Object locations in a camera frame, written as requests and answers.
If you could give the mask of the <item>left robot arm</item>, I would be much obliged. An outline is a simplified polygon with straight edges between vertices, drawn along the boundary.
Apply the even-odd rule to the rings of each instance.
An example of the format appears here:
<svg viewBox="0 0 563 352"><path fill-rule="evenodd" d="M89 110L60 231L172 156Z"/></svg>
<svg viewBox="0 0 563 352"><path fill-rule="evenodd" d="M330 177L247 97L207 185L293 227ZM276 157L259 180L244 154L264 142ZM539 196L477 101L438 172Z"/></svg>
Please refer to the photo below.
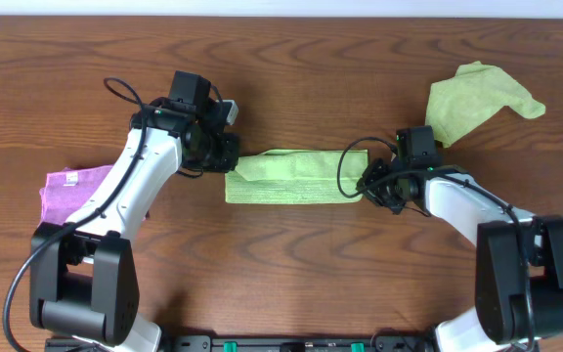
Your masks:
<svg viewBox="0 0 563 352"><path fill-rule="evenodd" d="M29 319L80 347L156 351L158 324L142 317L133 244L154 199L181 169L227 173L238 164L233 100L158 98L132 115L126 145L98 189L64 222L31 239Z"/></svg>

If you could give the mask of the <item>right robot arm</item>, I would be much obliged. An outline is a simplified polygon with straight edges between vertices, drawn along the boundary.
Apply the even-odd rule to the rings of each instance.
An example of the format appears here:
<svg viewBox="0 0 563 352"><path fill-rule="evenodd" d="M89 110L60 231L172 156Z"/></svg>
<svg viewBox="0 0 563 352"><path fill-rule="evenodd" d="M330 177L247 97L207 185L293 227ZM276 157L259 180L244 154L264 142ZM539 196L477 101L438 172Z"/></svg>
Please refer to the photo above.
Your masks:
<svg viewBox="0 0 563 352"><path fill-rule="evenodd" d="M395 214L412 201L476 247L475 305L434 329L435 350L534 351L563 334L563 217L517 208L456 166L378 159L357 191Z"/></svg>

